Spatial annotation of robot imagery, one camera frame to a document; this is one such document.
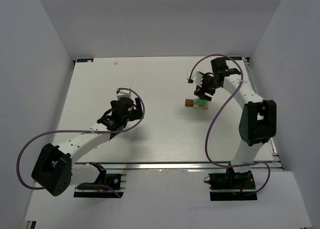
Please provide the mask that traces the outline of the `green rectangular block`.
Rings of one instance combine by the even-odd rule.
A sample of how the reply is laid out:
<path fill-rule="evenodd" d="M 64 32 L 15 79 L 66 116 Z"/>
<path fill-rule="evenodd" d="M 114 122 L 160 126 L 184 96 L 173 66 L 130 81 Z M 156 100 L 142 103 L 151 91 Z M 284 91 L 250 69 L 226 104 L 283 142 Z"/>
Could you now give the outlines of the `green rectangular block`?
<path fill-rule="evenodd" d="M 194 99 L 194 104 L 195 105 L 205 106 L 206 103 L 207 103 L 207 101 L 205 99 L 200 99 L 199 97 Z"/>

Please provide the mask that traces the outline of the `brown notched block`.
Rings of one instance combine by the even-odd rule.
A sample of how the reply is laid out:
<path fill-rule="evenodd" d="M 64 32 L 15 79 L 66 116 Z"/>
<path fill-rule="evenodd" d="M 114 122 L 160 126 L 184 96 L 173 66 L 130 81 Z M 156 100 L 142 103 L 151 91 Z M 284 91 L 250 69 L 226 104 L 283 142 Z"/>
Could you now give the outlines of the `brown notched block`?
<path fill-rule="evenodd" d="M 192 108 L 194 106 L 194 99 L 186 99 L 184 105 L 187 108 Z"/>

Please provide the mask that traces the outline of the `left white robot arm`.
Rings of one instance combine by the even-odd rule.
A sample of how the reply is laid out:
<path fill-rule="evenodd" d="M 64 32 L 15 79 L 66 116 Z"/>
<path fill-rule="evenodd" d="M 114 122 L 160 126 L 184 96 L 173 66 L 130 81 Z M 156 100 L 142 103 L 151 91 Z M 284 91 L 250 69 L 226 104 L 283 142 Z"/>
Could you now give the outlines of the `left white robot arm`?
<path fill-rule="evenodd" d="M 77 185 L 81 190 L 112 191 L 116 197 L 119 186 L 107 177 L 106 169 L 96 162 L 76 166 L 84 155 L 99 145 L 126 132 L 128 122 L 144 117 L 143 101 L 136 97 L 121 97 L 111 101 L 111 108 L 89 129 L 59 145 L 46 144 L 40 151 L 31 177 L 52 196 L 61 195 L 67 187 Z"/>

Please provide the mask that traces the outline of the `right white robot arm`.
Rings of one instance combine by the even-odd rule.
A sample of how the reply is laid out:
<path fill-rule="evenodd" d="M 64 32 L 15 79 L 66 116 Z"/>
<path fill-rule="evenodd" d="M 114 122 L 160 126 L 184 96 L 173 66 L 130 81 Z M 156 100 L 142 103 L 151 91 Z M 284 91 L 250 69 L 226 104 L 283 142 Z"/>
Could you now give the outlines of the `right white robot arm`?
<path fill-rule="evenodd" d="M 187 81 L 196 84 L 194 95 L 207 102 L 212 100 L 217 89 L 230 93 L 230 97 L 218 110 L 218 115 L 232 99 L 240 106 L 242 113 L 238 131 L 241 141 L 227 168 L 238 175 L 246 174 L 251 170 L 262 146 L 276 135 L 277 104 L 254 92 L 245 82 L 238 62 L 235 62 L 235 68 L 227 65 L 227 61 L 234 62 L 233 58 L 222 54 L 213 54 L 212 57 L 210 72 L 204 73 L 192 68 Z"/>

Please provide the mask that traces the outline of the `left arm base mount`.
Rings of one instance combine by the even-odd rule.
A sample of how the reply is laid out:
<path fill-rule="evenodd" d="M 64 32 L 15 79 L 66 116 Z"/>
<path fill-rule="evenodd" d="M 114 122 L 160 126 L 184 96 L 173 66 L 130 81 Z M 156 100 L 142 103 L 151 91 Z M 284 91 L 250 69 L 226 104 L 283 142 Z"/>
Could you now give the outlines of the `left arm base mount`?
<path fill-rule="evenodd" d="M 106 169 L 89 162 L 72 167 L 70 184 L 75 198 L 120 199 L 125 191 L 127 174 L 123 170 Z"/>

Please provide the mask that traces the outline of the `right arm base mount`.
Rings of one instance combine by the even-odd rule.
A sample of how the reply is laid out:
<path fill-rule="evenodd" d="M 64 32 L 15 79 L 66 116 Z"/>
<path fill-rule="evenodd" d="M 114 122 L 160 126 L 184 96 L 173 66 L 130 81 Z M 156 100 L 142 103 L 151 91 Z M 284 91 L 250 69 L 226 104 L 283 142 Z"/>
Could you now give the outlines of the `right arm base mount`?
<path fill-rule="evenodd" d="M 257 201 L 256 184 L 251 171 L 244 178 L 234 178 L 227 173 L 210 173 L 203 179 L 209 185 L 212 202 Z"/>

